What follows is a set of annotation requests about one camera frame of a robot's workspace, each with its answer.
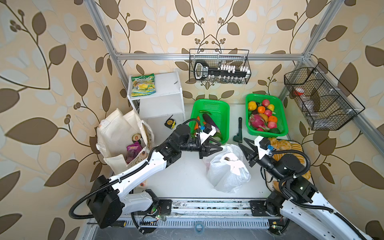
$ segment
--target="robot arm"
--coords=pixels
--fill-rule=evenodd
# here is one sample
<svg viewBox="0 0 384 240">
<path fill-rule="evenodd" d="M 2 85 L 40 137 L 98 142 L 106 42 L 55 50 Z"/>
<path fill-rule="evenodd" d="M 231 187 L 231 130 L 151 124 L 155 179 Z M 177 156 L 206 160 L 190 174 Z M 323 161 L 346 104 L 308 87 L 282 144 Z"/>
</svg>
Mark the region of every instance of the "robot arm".
<svg viewBox="0 0 384 240">
<path fill-rule="evenodd" d="M 199 125 L 194 139 L 191 138 L 191 130 L 187 125 L 189 121 L 196 121 Z M 220 143 L 218 145 L 209 143 L 213 141 L 211 136 L 215 133 L 214 126 L 210 124 L 200 126 L 197 119 L 190 119 L 178 125 L 162 144 L 151 149 L 147 159 L 109 179 L 104 175 L 98 177 L 93 183 L 91 192 L 71 207 L 69 216 L 74 219 L 94 217 L 100 228 L 105 228 L 113 224 L 123 213 L 156 208 L 158 198 L 151 190 L 147 189 L 140 194 L 129 194 L 130 191 L 151 175 L 177 161 L 181 157 L 181 151 L 197 151 L 201 159 L 221 151 Z M 75 208 L 85 200 L 92 214 L 75 214 Z"/>
<path fill-rule="evenodd" d="M 279 181 L 278 192 L 274 190 L 265 201 L 270 215 L 281 215 L 293 220 L 317 239 L 371 240 L 372 238 L 351 224 L 301 175 L 309 167 L 304 167 L 292 154 L 285 154 L 279 161 L 271 156 L 277 153 L 297 153 L 304 156 L 307 166 L 309 158 L 300 151 L 276 151 L 267 138 L 258 136 L 253 142 L 244 139 L 252 148 L 239 144 L 251 167 L 257 163 Z"/>
</svg>

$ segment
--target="black wire basket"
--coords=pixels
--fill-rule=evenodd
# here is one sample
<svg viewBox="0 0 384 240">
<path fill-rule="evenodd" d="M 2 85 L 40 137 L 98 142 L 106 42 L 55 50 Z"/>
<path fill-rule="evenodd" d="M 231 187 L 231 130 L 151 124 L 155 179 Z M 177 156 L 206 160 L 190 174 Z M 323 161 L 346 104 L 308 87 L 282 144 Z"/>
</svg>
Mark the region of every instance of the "black wire basket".
<svg viewBox="0 0 384 240">
<path fill-rule="evenodd" d="M 252 74 L 248 53 L 238 49 L 190 49 L 189 81 L 247 84 Z"/>
<path fill-rule="evenodd" d="M 311 130 L 339 130 L 365 109 L 321 63 L 315 68 L 300 68 L 285 74 L 284 84 Z"/>
</svg>

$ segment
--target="lemon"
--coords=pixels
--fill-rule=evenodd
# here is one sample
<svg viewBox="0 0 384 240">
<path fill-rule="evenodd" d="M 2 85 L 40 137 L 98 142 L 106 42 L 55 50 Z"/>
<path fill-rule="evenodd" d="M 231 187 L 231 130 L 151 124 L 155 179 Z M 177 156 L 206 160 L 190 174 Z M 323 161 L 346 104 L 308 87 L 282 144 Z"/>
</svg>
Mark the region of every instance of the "lemon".
<svg viewBox="0 0 384 240">
<path fill-rule="evenodd" d="M 249 111 L 253 111 L 253 110 L 255 110 L 257 108 L 257 104 L 254 102 L 254 101 L 250 101 L 249 103 L 248 103 L 248 110 Z"/>
</svg>

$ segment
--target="tape measure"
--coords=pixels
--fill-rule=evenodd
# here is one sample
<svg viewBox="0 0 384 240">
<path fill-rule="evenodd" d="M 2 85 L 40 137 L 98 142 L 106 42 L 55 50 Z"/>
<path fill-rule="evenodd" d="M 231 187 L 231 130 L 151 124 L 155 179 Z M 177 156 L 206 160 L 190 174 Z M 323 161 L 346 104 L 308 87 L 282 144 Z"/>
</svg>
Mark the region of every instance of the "tape measure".
<svg viewBox="0 0 384 240">
<path fill-rule="evenodd" d="M 167 127 L 167 128 L 169 128 L 169 129 L 173 129 L 174 127 L 175 127 L 175 125 L 176 125 L 176 122 L 175 122 L 175 120 L 174 119 L 172 119 L 172 118 L 168 118 L 167 120 L 166 120 L 166 122 L 164 123 L 164 125 Z"/>
</svg>

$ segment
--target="carrot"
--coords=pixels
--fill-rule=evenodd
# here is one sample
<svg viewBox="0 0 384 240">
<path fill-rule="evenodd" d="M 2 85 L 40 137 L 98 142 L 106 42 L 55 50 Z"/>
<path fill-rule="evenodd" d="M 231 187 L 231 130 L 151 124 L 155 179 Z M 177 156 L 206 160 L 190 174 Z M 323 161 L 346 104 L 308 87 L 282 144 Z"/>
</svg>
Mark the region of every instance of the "carrot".
<svg viewBox="0 0 384 240">
<path fill-rule="evenodd" d="M 194 128 L 194 130 L 196 130 L 196 129 L 198 129 L 199 128 L 199 125 L 196 123 L 195 124 L 195 128 Z"/>
</svg>

